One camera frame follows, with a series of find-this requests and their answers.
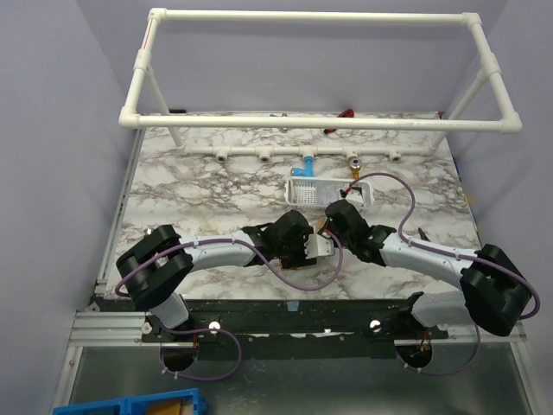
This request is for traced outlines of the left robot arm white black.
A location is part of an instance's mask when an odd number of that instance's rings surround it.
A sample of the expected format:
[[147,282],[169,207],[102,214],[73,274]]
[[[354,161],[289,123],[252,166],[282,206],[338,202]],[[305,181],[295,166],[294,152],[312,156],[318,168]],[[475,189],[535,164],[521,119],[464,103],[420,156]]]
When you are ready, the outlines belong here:
[[136,310],[155,316],[162,332],[180,342],[190,335],[192,322],[176,289],[189,273],[221,266],[267,265],[272,260],[279,261],[283,269],[316,265],[316,257],[309,253],[314,240],[313,227],[296,210],[236,233],[184,242],[173,226],[159,226],[118,258],[121,280],[115,292],[130,298]]

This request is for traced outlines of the white plastic basket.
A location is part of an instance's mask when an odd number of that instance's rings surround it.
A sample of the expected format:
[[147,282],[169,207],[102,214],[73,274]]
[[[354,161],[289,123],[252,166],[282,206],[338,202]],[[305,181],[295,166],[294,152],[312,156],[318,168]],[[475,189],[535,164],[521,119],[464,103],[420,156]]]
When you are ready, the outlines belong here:
[[[341,190],[346,190],[350,179],[325,177],[289,177],[285,183],[284,199],[292,207],[325,209],[341,199]],[[374,203],[372,186],[369,182],[359,182],[356,189],[362,190],[365,208]]]

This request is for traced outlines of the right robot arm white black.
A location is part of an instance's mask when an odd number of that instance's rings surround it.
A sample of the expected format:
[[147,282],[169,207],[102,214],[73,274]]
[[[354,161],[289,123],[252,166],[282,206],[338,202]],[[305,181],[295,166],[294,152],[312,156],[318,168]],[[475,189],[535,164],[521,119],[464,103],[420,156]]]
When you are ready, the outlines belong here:
[[440,324],[473,323],[496,336],[508,336],[522,319],[531,289],[498,247],[477,251],[408,240],[382,225],[369,225],[358,209],[342,199],[325,209],[327,229],[362,262],[415,271],[454,287],[438,294],[416,294],[397,318],[410,339]]

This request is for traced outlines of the tan leather card holder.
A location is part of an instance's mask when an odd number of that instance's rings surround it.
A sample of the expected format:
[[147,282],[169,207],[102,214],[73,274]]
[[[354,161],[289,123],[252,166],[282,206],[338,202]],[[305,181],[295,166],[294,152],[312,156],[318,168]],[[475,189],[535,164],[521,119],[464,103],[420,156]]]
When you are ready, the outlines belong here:
[[317,262],[317,258],[306,259],[300,256],[286,256],[280,258],[280,264],[284,270],[301,269],[304,267],[317,265]]

